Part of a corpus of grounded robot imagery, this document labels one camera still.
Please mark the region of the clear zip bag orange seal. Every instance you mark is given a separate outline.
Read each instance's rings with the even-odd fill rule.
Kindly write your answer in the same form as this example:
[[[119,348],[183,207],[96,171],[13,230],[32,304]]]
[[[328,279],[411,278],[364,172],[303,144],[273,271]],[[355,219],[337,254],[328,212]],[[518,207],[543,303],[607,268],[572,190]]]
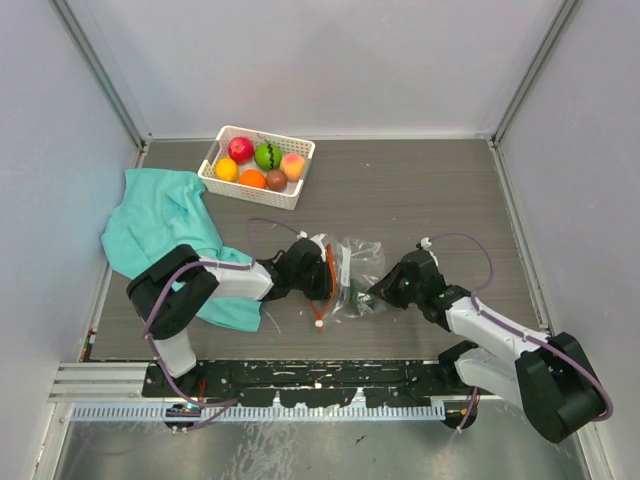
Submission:
[[[386,272],[385,252],[381,242],[367,241],[355,237],[339,240],[326,234],[326,250],[323,259],[332,264],[334,291],[328,301],[318,306],[311,302],[315,315],[315,327],[321,331],[325,327],[346,320],[372,317],[386,310],[382,300],[371,296],[375,306],[370,314],[354,317],[347,313],[348,289],[352,279],[373,287]]]

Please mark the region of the dark green fake avocado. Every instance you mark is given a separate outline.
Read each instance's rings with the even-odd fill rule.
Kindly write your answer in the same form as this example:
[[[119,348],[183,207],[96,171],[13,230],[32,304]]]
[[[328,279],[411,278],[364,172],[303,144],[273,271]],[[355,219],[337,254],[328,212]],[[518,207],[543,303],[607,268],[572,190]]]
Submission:
[[[369,287],[355,279],[351,280],[348,289],[347,313],[354,317],[370,314],[375,300],[369,293]]]

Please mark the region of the brown fake kiwi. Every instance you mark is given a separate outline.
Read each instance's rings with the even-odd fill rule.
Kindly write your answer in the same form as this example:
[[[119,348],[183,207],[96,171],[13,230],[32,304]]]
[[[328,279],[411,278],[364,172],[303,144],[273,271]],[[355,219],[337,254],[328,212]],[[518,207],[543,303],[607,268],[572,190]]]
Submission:
[[[288,186],[288,178],[283,171],[272,169],[266,175],[266,185],[272,191],[282,192]]]

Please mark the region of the fake peach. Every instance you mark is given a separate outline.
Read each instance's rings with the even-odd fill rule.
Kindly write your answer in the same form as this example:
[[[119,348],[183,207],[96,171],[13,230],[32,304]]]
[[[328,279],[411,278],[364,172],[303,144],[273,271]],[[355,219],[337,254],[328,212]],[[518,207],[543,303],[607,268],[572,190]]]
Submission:
[[[300,180],[306,165],[306,158],[297,154],[289,153],[282,157],[280,170],[284,173],[289,182]]]

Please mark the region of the orange fake orange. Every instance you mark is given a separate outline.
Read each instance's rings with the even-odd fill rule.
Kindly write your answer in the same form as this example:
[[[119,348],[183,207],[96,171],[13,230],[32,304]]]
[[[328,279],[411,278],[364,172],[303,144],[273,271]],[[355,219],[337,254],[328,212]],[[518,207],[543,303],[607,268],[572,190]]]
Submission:
[[[249,169],[239,176],[238,183],[252,188],[265,189],[266,177],[259,170]]]

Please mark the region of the green fake fruit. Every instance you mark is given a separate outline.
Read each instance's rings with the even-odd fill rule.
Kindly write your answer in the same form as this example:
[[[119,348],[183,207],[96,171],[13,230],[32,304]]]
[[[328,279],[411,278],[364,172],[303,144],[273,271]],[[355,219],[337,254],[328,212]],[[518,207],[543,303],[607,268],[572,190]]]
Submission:
[[[264,171],[278,169],[282,160],[282,151],[278,145],[265,142],[255,149],[254,160],[256,165]]]

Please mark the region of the yellow fake lemon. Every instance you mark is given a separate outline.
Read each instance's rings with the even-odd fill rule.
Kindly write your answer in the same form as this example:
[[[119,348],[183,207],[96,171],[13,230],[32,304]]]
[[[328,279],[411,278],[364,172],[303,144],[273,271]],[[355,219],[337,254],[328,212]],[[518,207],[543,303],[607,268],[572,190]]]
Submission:
[[[238,164],[229,157],[217,160],[214,166],[214,173],[217,179],[230,183],[235,183],[240,175]]]

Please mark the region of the red fake apple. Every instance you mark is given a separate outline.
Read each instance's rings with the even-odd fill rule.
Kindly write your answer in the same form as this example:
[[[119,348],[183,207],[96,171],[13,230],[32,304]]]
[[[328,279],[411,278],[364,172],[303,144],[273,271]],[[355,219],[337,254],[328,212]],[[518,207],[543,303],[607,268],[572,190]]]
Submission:
[[[254,145],[243,136],[236,136],[229,141],[227,147],[229,157],[239,165],[249,163],[254,157]]]

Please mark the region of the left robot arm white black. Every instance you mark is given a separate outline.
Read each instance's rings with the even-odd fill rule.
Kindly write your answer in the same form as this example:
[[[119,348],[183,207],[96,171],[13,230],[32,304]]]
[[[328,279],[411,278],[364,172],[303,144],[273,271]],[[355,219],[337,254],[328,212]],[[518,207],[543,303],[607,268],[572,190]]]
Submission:
[[[214,261],[182,244],[133,279],[126,292],[167,370],[165,385],[188,396],[199,387],[200,372],[186,328],[206,301],[274,301],[292,290],[312,301],[328,300],[334,290],[332,267],[325,234],[301,233],[288,250],[249,264]]]

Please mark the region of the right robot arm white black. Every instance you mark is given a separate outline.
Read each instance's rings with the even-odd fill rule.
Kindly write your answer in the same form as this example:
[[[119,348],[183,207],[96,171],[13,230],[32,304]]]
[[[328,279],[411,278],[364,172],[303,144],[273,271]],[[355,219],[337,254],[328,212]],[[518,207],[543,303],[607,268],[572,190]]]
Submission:
[[[492,310],[475,293],[447,283],[431,251],[406,254],[369,291],[396,308],[415,305],[426,320],[463,337],[439,357],[438,379],[447,392],[470,386],[497,395],[552,443],[611,417],[611,398],[575,337],[530,330]]]

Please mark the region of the white perforated plastic basket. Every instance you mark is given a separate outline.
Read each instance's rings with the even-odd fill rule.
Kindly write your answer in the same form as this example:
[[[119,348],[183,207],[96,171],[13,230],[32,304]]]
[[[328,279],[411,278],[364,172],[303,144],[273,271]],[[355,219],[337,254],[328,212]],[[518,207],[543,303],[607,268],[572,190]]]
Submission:
[[[238,182],[228,182],[219,179],[215,174],[215,166],[219,159],[228,154],[229,143],[235,137],[247,138],[255,148],[262,143],[269,142],[277,145],[283,154],[295,153],[301,155],[305,159],[305,162],[300,179],[290,183],[282,192],[272,191],[268,187],[259,189],[253,186],[242,185]],[[204,182],[210,193],[280,209],[294,210],[301,196],[303,187],[306,185],[315,149],[315,143],[310,140],[226,125],[220,129],[211,144],[197,170],[197,175]]]

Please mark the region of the teal cloth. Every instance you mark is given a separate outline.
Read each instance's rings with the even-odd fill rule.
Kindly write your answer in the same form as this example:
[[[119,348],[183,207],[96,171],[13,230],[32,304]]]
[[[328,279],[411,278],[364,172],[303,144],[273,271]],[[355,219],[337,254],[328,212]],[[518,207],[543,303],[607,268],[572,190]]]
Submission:
[[[112,210],[101,242],[112,269],[134,279],[181,244],[223,263],[251,257],[227,247],[201,199],[206,187],[193,172],[131,169],[126,190]]]

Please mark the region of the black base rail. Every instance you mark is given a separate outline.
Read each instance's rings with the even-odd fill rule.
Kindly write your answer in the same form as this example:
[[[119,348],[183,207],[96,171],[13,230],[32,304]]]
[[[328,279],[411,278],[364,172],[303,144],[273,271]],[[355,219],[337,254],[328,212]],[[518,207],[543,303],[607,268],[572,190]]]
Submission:
[[[472,388],[451,367],[418,360],[199,361],[174,380],[186,395],[213,403],[237,400],[245,407],[345,407],[364,396],[377,408],[429,406],[441,396],[464,398]]]

